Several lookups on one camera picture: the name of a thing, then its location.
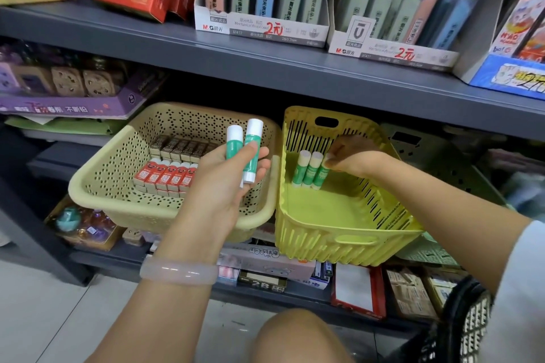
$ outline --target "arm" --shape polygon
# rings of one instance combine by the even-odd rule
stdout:
[[[239,215],[242,169],[256,152],[250,143],[225,160],[222,146],[201,159],[191,191],[154,256],[180,263],[216,264]],[[260,149],[262,158],[269,152]],[[256,183],[270,167],[258,164]],[[197,346],[211,286],[142,280],[87,363],[190,363]]]
[[[339,137],[329,166],[385,188],[462,267],[496,292],[514,244],[531,219],[452,187],[367,141]]]

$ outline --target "bracelet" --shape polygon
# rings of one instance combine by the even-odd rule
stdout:
[[[217,265],[176,263],[155,256],[146,258],[140,267],[141,278],[186,286],[211,286],[216,282],[218,274]]]

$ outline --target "leg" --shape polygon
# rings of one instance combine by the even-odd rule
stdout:
[[[352,363],[335,333],[307,310],[277,314],[263,325],[252,350],[253,363]]]

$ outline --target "left hand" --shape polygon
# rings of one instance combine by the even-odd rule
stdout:
[[[257,152],[257,143],[250,142],[233,158],[226,160],[226,145],[209,152],[199,163],[190,191],[180,208],[174,225],[198,227],[202,232],[214,233],[221,244],[234,228],[239,216],[242,197],[261,181],[271,166],[269,148],[259,149],[259,160],[254,184],[240,188],[242,170]]]

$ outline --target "green glue stick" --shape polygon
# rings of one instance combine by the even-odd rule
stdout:
[[[244,139],[244,131],[240,125],[231,125],[227,127],[227,150],[225,152],[225,159],[233,158],[237,152],[242,148],[242,140]],[[240,187],[244,186],[242,179],[240,180]]]
[[[309,151],[303,149],[299,153],[299,159],[297,160],[297,167],[295,168],[295,172],[293,173],[293,180],[292,180],[292,186],[293,187],[301,187],[301,183],[303,182],[303,178],[305,176],[307,167],[309,166],[311,154]]]
[[[263,135],[263,121],[261,119],[250,119],[246,128],[246,138],[244,145],[252,141],[257,142],[257,152],[252,160],[242,171],[242,181],[245,184],[253,184],[255,182],[255,172],[257,171],[257,159],[259,156],[259,147],[261,146],[261,136]]]
[[[312,185],[310,186],[313,190],[319,190],[322,187],[322,184],[325,181],[325,178],[328,176],[330,169],[326,168],[324,166],[325,162],[327,160],[330,160],[331,158],[334,158],[335,156],[333,154],[325,154],[324,160],[322,161],[322,164],[318,168],[316,175],[314,177],[314,181],[312,182]]]
[[[314,181],[316,172],[320,167],[323,159],[324,156],[321,152],[315,151],[312,153],[312,156],[310,157],[309,167],[305,172],[303,183],[301,184],[302,187],[310,188],[310,186],[312,185],[312,181]]]

